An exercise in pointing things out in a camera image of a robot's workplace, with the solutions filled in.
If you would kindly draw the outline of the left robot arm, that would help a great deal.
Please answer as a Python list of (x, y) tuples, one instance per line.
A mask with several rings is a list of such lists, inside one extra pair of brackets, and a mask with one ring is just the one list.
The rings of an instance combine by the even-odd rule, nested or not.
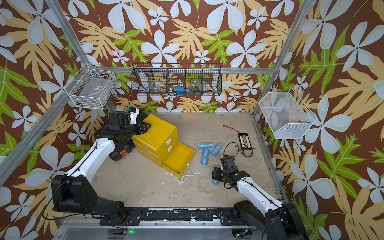
[(124, 203), (98, 196), (91, 182), (107, 158), (119, 161), (132, 152), (135, 148), (132, 137), (143, 135), (151, 128), (151, 124), (145, 122), (147, 117), (145, 112), (134, 107), (109, 114), (109, 122), (95, 133), (92, 148), (72, 169), (53, 178), (55, 211), (124, 218)]

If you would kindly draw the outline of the yellow plastic drawer cabinet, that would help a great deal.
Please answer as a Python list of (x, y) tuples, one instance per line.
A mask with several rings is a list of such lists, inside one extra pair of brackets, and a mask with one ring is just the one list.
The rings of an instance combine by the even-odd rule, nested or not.
[(145, 134), (133, 136), (132, 140), (142, 155), (161, 167), (179, 141), (178, 128), (155, 115), (149, 115), (144, 122), (151, 124), (150, 129)]

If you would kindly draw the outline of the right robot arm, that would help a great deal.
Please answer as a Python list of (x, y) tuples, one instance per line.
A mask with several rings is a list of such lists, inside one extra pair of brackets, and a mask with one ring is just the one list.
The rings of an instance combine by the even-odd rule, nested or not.
[(309, 239), (295, 205), (272, 197), (247, 172), (239, 171), (234, 156), (223, 155), (221, 167), (214, 168), (212, 179), (247, 198), (234, 205), (235, 218), (239, 223), (245, 222), (260, 230), (262, 240)]

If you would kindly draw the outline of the yellow bottom drawer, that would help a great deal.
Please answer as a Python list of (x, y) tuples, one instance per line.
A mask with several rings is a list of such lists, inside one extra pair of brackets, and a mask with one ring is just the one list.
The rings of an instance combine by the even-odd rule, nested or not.
[(195, 150), (182, 143), (177, 143), (163, 159), (161, 166), (180, 179), (193, 160), (195, 153)]

